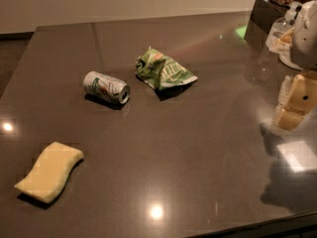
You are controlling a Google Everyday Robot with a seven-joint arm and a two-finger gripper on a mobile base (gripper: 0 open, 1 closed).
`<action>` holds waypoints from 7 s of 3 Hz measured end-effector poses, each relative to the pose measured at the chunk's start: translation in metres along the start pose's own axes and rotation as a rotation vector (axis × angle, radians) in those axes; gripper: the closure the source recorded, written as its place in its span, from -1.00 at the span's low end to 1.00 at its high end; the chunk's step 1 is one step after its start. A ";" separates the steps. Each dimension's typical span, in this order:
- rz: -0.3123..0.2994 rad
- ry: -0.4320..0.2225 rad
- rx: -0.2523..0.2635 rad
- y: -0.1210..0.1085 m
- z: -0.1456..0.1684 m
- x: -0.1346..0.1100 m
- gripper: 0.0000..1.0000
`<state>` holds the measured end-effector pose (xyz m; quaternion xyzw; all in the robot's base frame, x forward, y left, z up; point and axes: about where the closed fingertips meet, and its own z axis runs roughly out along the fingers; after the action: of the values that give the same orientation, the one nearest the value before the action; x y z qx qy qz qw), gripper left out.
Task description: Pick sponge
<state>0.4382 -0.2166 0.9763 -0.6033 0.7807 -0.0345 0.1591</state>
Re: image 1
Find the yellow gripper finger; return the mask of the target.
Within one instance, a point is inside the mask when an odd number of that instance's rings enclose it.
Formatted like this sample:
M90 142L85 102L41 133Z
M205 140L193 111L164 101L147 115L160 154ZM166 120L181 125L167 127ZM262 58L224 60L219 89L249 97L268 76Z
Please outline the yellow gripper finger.
M294 130L316 105L317 73L299 73L293 77L285 103L278 102L276 106L274 125L283 130Z
M287 96L289 94L292 82L293 82L293 77L289 76L289 75L287 75L285 77L284 81L282 82L281 87L280 87L280 91L278 94L278 102L280 104L285 103Z

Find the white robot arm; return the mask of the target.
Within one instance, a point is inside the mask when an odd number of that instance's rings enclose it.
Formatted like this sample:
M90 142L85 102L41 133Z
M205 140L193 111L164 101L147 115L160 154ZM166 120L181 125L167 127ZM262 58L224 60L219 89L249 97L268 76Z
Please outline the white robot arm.
M298 13L290 61L302 72L283 81L272 122L287 131L298 127L317 105L317 1L305 3Z

